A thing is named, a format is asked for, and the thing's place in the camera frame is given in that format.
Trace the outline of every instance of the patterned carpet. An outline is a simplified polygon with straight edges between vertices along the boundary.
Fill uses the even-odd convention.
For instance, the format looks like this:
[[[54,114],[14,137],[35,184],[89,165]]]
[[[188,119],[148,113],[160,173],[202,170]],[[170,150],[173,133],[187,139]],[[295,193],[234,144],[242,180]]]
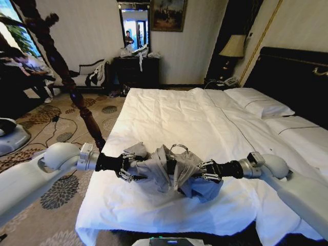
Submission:
[[[125,98],[109,98],[97,94],[84,94],[84,98],[106,139],[119,116]],[[53,117],[57,115],[58,122],[52,122]],[[17,122],[23,125],[32,137],[22,149],[0,158],[0,173],[55,142],[73,142],[79,147],[85,142],[94,144],[79,110],[72,105],[68,94],[57,96],[52,103],[39,106],[17,119]],[[74,227],[91,174],[92,171],[76,171],[71,177],[63,177],[63,180],[57,181],[40,199],[0,228],[0,235],[8,234],[7,238],[0,242],[0,246],[83,245]],[[109,245],[107,240],[108,238],[104,238],[101,242],[100,238],[97,245]]]

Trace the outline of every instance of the white pillow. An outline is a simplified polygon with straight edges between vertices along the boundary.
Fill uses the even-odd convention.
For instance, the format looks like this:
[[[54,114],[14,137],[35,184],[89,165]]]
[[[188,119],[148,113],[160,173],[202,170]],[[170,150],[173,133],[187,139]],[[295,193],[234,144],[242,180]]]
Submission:
[[[253,88],[234,88],[225,90],[224,92],[241,107],[257,115],[259,118],[295,114],[286,105]]]
[[[328,131],[326,129],[299,116],[267,119],[265,122],[328,179]]]

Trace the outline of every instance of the black headboard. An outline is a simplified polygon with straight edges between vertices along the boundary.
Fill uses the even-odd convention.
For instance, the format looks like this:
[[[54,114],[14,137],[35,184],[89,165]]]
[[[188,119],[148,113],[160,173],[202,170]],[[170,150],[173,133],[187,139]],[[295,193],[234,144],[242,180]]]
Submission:
[[[325,72],[328,72],[328,53],[263,47],[245,87],[280,101],[296,115],[328,129]]]

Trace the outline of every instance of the plastic bag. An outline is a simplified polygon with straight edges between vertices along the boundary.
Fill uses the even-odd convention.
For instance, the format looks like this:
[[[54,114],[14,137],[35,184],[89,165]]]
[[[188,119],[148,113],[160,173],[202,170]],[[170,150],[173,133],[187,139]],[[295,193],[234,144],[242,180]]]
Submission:
[[[156,53],[156,52],[149,53],[148,57],[150,57],[150,58],[162,58],[162,56],[159,53]]]
[[[127,57],[127,56],[131,56],[132,53],[129,49],[126,48],[121,48],[121,54],[120,54],[120,57],[123,58],[123,57]]]

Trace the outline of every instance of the gold trim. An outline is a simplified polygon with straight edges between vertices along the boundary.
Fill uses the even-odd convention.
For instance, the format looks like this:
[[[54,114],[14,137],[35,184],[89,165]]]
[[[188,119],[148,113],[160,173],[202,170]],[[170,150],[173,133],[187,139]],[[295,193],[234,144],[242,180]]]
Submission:
[[[312,61],[306,61],[306,60],[298,60],[298,59],[292,59],[292,58],[287,58],[283,56],[277,56],[277,55],[265,55],[262,54],[262,56],[269,56],[269,57],[274,57],[274,58],[279,58],[279,59],[285,59],[285,60],[291,60],[293,62],[299,62],[299,63],[306,63],[306,64],[311,64],[311,65],[316,65],[316,66],[321,66],[321,67],[328,67],[328,64],[322,64],[322,63],[314,63]]]
[[[269,21],[268,21],[268,23],[267,23],[265,29],[264,29],[262,35],[261,35],[261,38],[260,38],[259,41],[257,42],[257,45],[256,45],[256,47],[255,47],[255,50],[254,50],[253,53],[252,53],[251,58],[250,58],[249,61],[247,62],[247,65],[246,65],[246,67],[245,67],[245,69],[244,69],[244,71],[243,71],[243,73],[242,73],[242,75],[241,75],[241,77],[240,77],[240,81],[243,80],[243,78],[244,78],[244,76],[245,76],[245,74],[246,74],[248,68],[250,67],[251,62],[253,61],[253,59],[254,59],[254,57],[255,57],[255,54],[256,54],[257,50],[259,49],[259,47],[260,47],[260,45],[261,45],[261,43],[262,43],[262,41],[263,41],[265,35],[267,34],[267,31],[268,31],[268,29],[269,29],[269,27],[270,27],[270,25],[271,25],[273,19],[275,18],[276,14],[277,14],[277,12],[278,12],[278,10],[279,10],[279,8],[280,8],[280,5],[281,5],[282,1],[283,1],[283,0],[279,0],[277,6],[276,6],[276,8],[275,8],[275,10],[273,11],[273,13],[272,13],[272,15],[271,15],[271,17],[270,17],[270,19],[269,19]]]

